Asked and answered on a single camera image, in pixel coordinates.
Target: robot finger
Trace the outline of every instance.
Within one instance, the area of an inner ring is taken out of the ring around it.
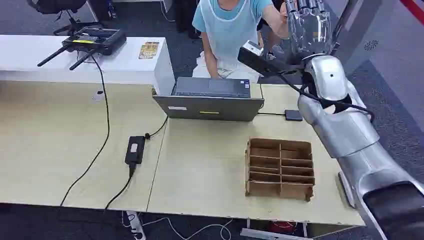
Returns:
[[[298,8],[299,10],[307,9],[308,5],[306,4],[306,0],[298,0]]]
[[[326,11],[326,8],[324,7],[324,0],[316,0],[316,5],[318,6],[320,13],[324,13]]]
[[[287,13],[296,13],[298,8],[295,5],[296,0],[287,0],[285,2],[285,7],[287,8]]]
[[[317,6],[317,2],[316,2],[316,0],[309,0],[309,8],[310,9],[316,9],[318,6]]]

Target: white cable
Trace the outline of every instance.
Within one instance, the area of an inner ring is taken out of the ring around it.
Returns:
[[[120,220],[121,220],[121,222],[122,222],[122,226],[124,226],[124,227],[126,227],[126,228],[129,228],[129,227],[131,227],[131,221],[132,220],[134,220],[136,218],[136,216],[134,216],[131,220],[129,220],[129,225],[125,225],[125,223],[124,223],[124,211],[121,211],[120,212]]]
[[[288,221],[286,221],[286,223],[288,224],[288,226],[280,226],[280,225],[277,225],[275,221],[273,221],[273,222],[272,222],[272,224],[274,224],[275,226],[277,226],[277,227],[279,227],[279,228],[282,228],[282,229],[286,229],[286,228],[295,228],[295,227],[298,225],[298,223],[297,223],[297,222],[296,222],[294,225],[292,225],[292,224],[291,224],[290,222],[288,222]]]
[[[163,2],[163,1],[160,1],[160,11],[162,12],[162,15],[165,17],[165,19],[168,21],[168,22],[170,22],[170,23],[173,23],[173,22],[175,22],[175,20],[169,20],[168,19],[168,17],[165,15],[165,13],[164,13],[164,7],[165,6],[165,3]]]
[[[228,228],[226,227],[228,224],[230,224],[232,221],[233,221],[233,219],[231,219],[229,222],[227,222],[226,224],[224,224],[224,225],[221,225],[221,224],[211,224],[211,225],[207,225],[207,226],[205,226],[205,227],[202,227],[200,230],[198,230],[197,232],[195,232],[195,233],[193,233],[191,236],[189,236],[189,237],[187,237],[187,238],[184,238],[183,236],[181,236],[181,234],[179,234],[178,232],[177,232],[177,230],[175,230],[175,228],[174,228],[174,226],[172,225],[172,223],[171,223],[171,220],[169,219],[169,217],[163,217],[163,218],[161,218],[161,219],[158,219],[158,220],[155,220],[155,221],[151,221],[151,222],[147,222],[147,223],[145,223],[145,224],[143,224],[142,226],[147,226],[147,225],[150,225],[150,224],[154,224],[154,223],[157,223],[157,222],[160,222],[160,221],[162,221],[162,220],[168,220],[168,223],[169,223],[169,226],[171,227],[171,229],[182,239],[182,240],[189,240],[189,239],[191,239],[192,237],[194,237],[196,234],[198,234],[198,233],[200,233],[201,231],[203,231],[203,230],[205,230],[205,229],[207,229],[207,228],[210,228],[210,227],[221,227],[221,231],[219,232],[219,234],[221,235],[221,239],[222,240],[231,240],[231,232],[230,232],[230,230],[228,230]],[[223,230],[226,230],[227,232],[228,232],[228,235],[229,235],[229,237],[228,238],[224,238],[224,236],[223,236]]]

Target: white sticker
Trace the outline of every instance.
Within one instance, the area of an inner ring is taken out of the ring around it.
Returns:
[[[169,110],[187,110],[185,106],[169,106]]]
[[[129,150],[131,153],[135,153],[137,151],[137,143],[131,144],[131,149]]]

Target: small card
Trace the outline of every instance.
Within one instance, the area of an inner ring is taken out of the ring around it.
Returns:
[[[141,46],[140,55],[138,59],[152,59],[158,52],[158,41],[148,41]]]

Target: red floor tape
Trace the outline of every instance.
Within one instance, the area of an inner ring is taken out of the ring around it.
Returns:
[[[400,2],[424,25],[424,11],[413,0],[400,0]]]

